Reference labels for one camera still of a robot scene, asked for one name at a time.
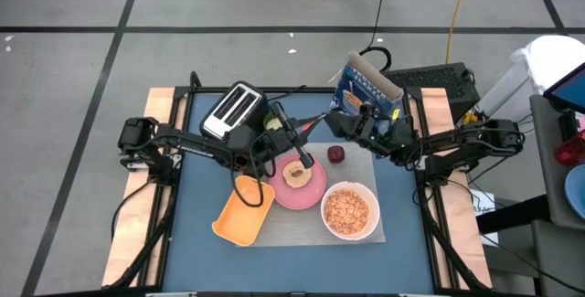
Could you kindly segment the grey side cabinet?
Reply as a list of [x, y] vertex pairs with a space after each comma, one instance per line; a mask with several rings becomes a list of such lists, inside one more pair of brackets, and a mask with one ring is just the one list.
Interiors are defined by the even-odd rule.
[[573, 165], [560, 164], [554, 156], [555, 148], [569, 138], [561, 127], [560, 119], [564, 113], [554, 109], [548, 99], [538, 94], [532, 95], [529, 103], [550, 218], [557, 226], [585, 230], [585, 219], [573, 210], [565, 194], [565, 179]]

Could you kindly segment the black tablet screen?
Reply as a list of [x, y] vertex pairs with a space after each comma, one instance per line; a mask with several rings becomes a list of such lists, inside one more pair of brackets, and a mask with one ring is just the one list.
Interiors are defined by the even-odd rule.
[[543, 97], [557, 109], [585, 114], [585, 62], [548, 88]]

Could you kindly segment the spoon with orange handle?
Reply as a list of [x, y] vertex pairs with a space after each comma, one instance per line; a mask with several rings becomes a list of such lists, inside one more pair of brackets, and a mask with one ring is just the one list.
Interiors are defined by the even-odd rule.
[[296, 121], [297, 127], [301, 129], [299, 134], [303, 136], [308, 136], [325, 116], [326, 116], [325, 113], [321, 113], [310, 118], [297, 120]]

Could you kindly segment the white cloth bag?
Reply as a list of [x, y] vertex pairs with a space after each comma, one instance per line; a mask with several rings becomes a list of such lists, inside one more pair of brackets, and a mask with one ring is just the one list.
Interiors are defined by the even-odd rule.
[[514, 51], [511, 59], [525, 64], [528, 77], [543, 94], [585, 62], [585, 44], [573, 37], [546, 35]]

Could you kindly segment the yellow plastic bin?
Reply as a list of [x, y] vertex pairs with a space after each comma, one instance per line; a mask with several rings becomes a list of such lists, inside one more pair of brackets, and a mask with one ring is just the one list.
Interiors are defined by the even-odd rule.
[[263, 202], [260, 207], [247, 206], [233, 191], [217, 220], [212, 223], [214, 233], [241, 247], [248, 247], [258, 237], [275, 198], [273, 188], [262, 182]]

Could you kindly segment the grey waste bin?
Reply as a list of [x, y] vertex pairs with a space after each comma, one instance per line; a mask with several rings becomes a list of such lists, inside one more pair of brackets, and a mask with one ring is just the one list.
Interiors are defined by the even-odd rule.
[[485, 118], [516, 122], [525, 136], [534, 135], [529, 98], [542, 92], [534, 82], [527, 63], [520, 60], [480, 99], [475, 109]]

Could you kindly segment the red object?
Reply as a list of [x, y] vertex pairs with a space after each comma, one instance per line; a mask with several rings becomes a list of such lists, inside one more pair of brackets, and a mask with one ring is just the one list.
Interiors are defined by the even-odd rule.
[[554, 156], [565, 166], [585, 164], [585, 133], [578, 133], [556, 147]]

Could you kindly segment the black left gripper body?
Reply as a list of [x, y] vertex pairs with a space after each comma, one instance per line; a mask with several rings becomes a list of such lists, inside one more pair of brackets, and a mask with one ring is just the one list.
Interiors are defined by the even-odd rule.
[[291, 149], [295, 149], [300, 155], [300, 161], [305, 168], [311, 168], [314, 165], [313, 157], [305, 151], [303, 146], [307, 143], [308, 137], [302, 139], [297, 132], [300, 128], [293, 128], [292, 118], [289, 118], [282, 105], [278, 102], [270, 104], [271, 113], [275, 114], [282, 123], [282, 128], [278, 130], [266, 130], [260, 135], [261, 151], [257, 155], [257, 160], [266, 162], [280, 154], [284, 154]]

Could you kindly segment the blue dish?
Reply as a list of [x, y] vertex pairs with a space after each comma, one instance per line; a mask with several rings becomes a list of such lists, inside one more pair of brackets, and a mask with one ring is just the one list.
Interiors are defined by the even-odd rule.
[[585, 164], [572, 168], [564, 182], [566, 199], [575, 214], [585, 220]]

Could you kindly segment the white paper sheet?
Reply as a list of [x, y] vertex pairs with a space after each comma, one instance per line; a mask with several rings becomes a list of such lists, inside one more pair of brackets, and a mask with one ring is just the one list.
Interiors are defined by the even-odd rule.
[[[471, 189], [474, 214], [479, 217], [483, 214], [495, 211], [495, 196], [492, 193]], [[485, 246], [495, 247], [498, 242], [498, 234], [490, 233], [481, 236]]]

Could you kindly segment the toasted bagel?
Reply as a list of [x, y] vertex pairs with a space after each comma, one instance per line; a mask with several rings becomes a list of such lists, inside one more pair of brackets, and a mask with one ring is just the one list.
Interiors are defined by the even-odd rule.
[[305, 168], [301, 161], [292, 161], [282, 169], [282, 176], [290, 188], [300, 188], [310, 182], [312, 169]]

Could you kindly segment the black and silver toaster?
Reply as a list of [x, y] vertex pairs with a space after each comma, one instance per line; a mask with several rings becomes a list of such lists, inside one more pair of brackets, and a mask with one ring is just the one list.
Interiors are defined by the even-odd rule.
[[211, 107], [202, 119], [199, 130], [206, 137], [221, 140], [232, 130], [250, 127], [254, 132], [264, 130], [263, 121], [269, 114], [266, 94], [246, 81], [235, 82]]

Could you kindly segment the black computer case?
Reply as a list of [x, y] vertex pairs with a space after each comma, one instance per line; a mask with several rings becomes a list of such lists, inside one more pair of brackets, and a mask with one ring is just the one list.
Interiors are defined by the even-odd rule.
[[462, 62], [415, 69], [390, 70], [385, 77], [401, 88], [443, 88], [446, 91], [452, 118], [459, 121], [479, 100], [474, 73]]

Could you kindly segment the blue cereal box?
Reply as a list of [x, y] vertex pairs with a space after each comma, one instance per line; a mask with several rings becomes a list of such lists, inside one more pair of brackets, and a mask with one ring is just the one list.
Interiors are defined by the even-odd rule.
[[349, 115], [358, 115], [362, 105], [372, 105], [381, 114], [391, 114], [404, 94], [401, 87], [356, 51], [348, 54], [347, 63], [329, 82], [336, 83], [330, 108]]

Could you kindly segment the dark red plum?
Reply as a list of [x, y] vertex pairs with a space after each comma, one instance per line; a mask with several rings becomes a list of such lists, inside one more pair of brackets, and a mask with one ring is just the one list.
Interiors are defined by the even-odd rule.
[[345, 149], [340, 145], [333, 145], [327, 149], [327, 159], [332, 164], [338, 164], [345, 160]]

